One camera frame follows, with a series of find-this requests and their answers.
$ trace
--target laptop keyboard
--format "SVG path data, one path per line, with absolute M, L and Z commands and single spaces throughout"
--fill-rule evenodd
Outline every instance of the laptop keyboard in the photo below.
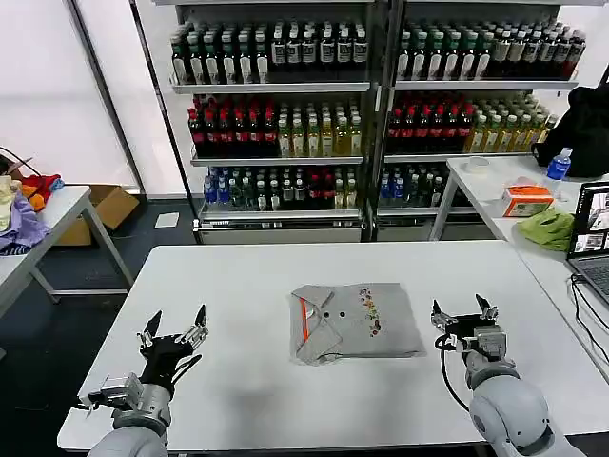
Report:
M 591 267 L 581 267 L 581 270 L 594 281 L 603 293 L 609 295 L 609 265 L 597 265 Z

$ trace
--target laptop screen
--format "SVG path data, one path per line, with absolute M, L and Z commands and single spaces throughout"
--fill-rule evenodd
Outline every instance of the laptop screen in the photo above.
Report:
M 609 254 L 609 182 L 581 186 L 567 257 Z

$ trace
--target red cloth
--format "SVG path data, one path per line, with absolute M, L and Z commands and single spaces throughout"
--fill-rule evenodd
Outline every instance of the red cloth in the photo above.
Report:
M 55 182 L 56 179 L 61 178 L 59 174 L 53 174 L 52 176 L 38 176 L 37 174 L 33 174 L 32 176 L 28 176 L 27 178 L 23 178 L 21 182 L 26 186 L 32 186 L 33 188 L 37 188 L 38 193 L 45 200 L 45 203 L 48 201 L 50 197 L 50 185 Z

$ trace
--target shelf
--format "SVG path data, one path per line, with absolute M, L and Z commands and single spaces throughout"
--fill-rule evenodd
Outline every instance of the shelf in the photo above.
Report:
M 197 159 L 193 158 L 190 164 L 193 167 L 271 167 L 292 165 L 359 165 L 363 157 L 269 157 L 269 158 L 242 158 L 242 159 Z
M 306 5 L 308 3 L 374 3 L 375 0 L 152 0 L 158 6 L 164 5 L 256 5 L 289 3 L 291 5 Z
M 407 164 L 407 163 L 411 163 L 411 162 L 445 162 L 448 159 L 459 159 L 459 158 L 463 158 L 463 157 L 514 157 L 514 156 L 519 156 L 519 155 L 531 155 L 531 152 L 385 155 L 384 162 L 386 164 Z
M 423 217 L 423 216 L 436 216 L 438 214 L 438 207 L 433 208 L 378 208 L 378 217 Z M 453 207 L 450 209 L 449 214 L 451 215 L 467 215 L 467 214 L 478 214 L 475 209 L 471 207 Z
M 577 81 L 396 81 L 396 90 L 571 90 Z
M 216 211 L 201 212 L 201 223 L 210 222 L 266 222 L 266 221 L 356 221 L 358 209 L 320 209 L 308 211 Z
M 204 84 L 171 85 L 178 94 L 366 92 L 370 83 Z
M 410 3 L 489 3 L 488 0 L 411 0 Z M 493 0 L 493 4 L 500 5 L 579 5 L 588 7 L 602 7 L 605 0 Z

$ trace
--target black backpack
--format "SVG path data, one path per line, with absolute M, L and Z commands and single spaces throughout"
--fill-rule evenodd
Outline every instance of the black backpack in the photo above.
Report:
M 545 142 L 533 145 L 538 163 L 547 167 L 562 148 L 571 148 L 567 176 L 596 178 L 609 172 L 609 87 L 573 89 L 569 105 Z

